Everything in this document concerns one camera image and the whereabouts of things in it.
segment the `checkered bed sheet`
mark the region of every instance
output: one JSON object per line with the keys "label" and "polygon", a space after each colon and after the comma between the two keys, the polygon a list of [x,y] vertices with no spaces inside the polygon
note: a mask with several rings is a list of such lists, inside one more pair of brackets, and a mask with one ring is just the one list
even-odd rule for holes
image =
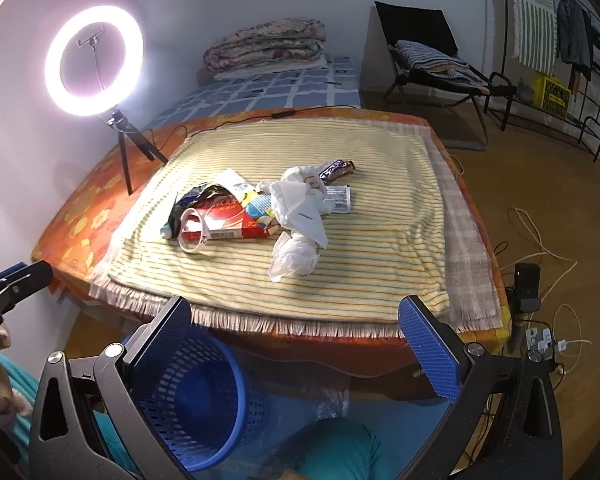
{"label": "checkered bed sheet", "polygon": [[194,90],[144,128],[266,108],[360,108],[358,77],[348,57],[327,56],[326,68],[289,70],[248,79],[217,81]]}

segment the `clothes rack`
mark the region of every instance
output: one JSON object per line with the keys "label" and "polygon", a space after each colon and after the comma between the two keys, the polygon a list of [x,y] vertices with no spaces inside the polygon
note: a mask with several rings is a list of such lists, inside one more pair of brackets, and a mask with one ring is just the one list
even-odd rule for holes
{"label": "clothes rack", "polygon": [[[576,0],[576,1],[582,6],[582,9],[589,15],[590,18],[595,19],[597,22],[600,23],[600,18],[597,16],[597,14],[595,12],[593,12],[589,8],[589,6],[587,4],[584,4],[584,2],[582,0]],[[508,45],[508,41],[509,41],[509,0],[504,0],[504,14],[505,14],[504,46],[502,49],[502,65],[501,65],[501,69],[500,69],[501,74],[505,73],[506,64],[507,64],[507,45]],[[591,70],[592,75],[596,74],[600,78],[600,70],[599,69],[600,69],[600,67],[596,68],[596,67],[592,66],[592,70]],[[518,115],[515,113],[511,113],[511,112],[507,114],[507,113],[504,113],[502,110],[498,110],[497,108],[491,108],[489,106],[490,99],[488,96],[485,99],[484,112],[486,114],[490,112],[491,115],[493,117],[495,117],[495,119],[500,123],[500,129],[502,131],[504,131],[504,129],[506,128],[510,117],[516,117],[516,118],[522,119],[524,121],[527,121],[529,123],[541,125],[544,128],[547,128],[548,130],[553,130],[554,132],[557,132],[560,135],[559,136],[550,135],[546,132],[538,131],[538,130],[536,130],[536,132],[539,134],[542,134],[542,135],[550,135],[554,139],[562,140],[563,142],[566,142],[574,147],[579,147],[580,149],[583,149],[584,151],[589,152],[591,155],[593,155],[593,161],[596,162],[598,160],[598,156],[600,155],[600,97],[598,99],[595,99],[594,97],[592,97],[589,94],[589,88],[590,88],[590,85],[589,85],[588,80],[585,84],[585,88],[583,91],[580,90],[580,85],[578,83],[578,88],[576,89],[575,94],[580,95],[582,97],[582,102],[580,104],[580,111],[579,111],[579,114],[577,117],[575,117],[574,115],[571,115],[570,113],[567,113],[567,115],[565,117],[562,117],[551,111],[545,110],[544,108],[541,108],[535,104],[523,101],[522,99],[520,99],[517,96],[513,97],[513,102],[515,102],[519,105],[523,105],[525,107],[532,108],[533,110],[536,110],[540,113],[548,115],[552,118],[555,118],[556,120],[559,120],[565,124],[568,124],[569,126],[577,128],[579,130],[577,138],[574,138],[570,134],[565,133],[565,131],[563,131],[560,128],[551,126],[542,121],[535,120],[531,117],[521,116],[521,115]],[[587,102],[593,103],[596,108],[596,111],[593,115],[587,114],[583,118],[584,106],[585,106],[585,103],[587,103]],[[594,137],[595,139],[598,140],[598,146],[595,151],[592,150],[591,147],[584,141],[585,134],[587,134],[588,136]]]}

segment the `screw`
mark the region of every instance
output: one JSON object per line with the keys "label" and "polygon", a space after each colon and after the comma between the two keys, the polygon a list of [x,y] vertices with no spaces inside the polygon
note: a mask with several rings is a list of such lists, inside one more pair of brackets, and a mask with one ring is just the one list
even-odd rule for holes
{"label": "screw", "polygon": [[113,343],[104,349],[104,355],[107,357],[118,357],[122,354],[124,347],[120,343]]}
{"label": "screw", "polygon": [[484,354],[484,346],[480,343],[469,343],[467,345],[467,350],[469,351],[469,354],[475,355],[476,357]]}
{"label": "screw", "polygon": [[535,363],[539,363],[540,361],[542,361],[542,354],[538,350],[531,349],[529,350],[529,352],[526,353],[526,356],[529,358],[530,361],[533,361]]}
{"label": "screw", "polygon": [[49,361],[51,364],[56,364],[60,359],[62,359],[62,352],[53,352],[49,358],[47,359],[47,361]]}

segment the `blue gripper pad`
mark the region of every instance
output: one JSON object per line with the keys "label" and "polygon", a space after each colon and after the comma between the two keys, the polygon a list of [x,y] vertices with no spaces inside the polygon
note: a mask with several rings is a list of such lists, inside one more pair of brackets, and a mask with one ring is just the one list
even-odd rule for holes
{"label": "blue gripper pad", "polygon": [[398,325],[433,389],[455,402],[462,389],[458,361],[411,296],[400,301]]}
{"label": "blue gripper pad", "polygon": [[135,400],[154,394],[164,371],[191,327],[191,306],[184,298],[171,298],[147,327],[142,348],[131,363],[131,394]]}

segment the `floor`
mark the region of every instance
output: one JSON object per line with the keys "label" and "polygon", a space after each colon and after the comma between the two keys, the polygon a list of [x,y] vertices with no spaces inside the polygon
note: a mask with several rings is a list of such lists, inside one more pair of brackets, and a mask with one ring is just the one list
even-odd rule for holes
{"label": "floor", "polygon": [[[379,106],[378,95],[363,95],[363,99]],[[452,112],[435,108],[422,108],[418,112],[439,133],[462,138],[480,134],[471,104],[463,104]],[[556,391],[564,478],[569,478],[600,438],[600,163],[593,164],[589,155],[556,140],[515,127],[501,132],[492,119],[486,121],[490,137],[486,152],[452,150],[452,153],[464,168],[464,179],[492,242],[509,243],[498,259],[505,265],[536,252],[534,245],[525,239],[529,238],[528,233],[510,211],[515,206],[530,214],[546,247],[578,261],[535,316],[551,323],[558,306],[568,303],[578,314],[583,338],[593,343],[584,345],[578,365],[564,377]],[[541,268],[541,288],[547,288],[567,267],[545,256]],[[511,276],[505,275],[505,280],[511,280]],[[579,338],[576,320],[566,310],[557,319],[556,337]],[[94,355],[115,340],[120,340],[118,332],[81,315],[66,352],[69,357]],[[577,351],[577,344],[568,348],[568,353]],[[574,364],[574,359],[564,357],[567,368]],[[387,380],[379,381],[378,385],[392,387]]]}

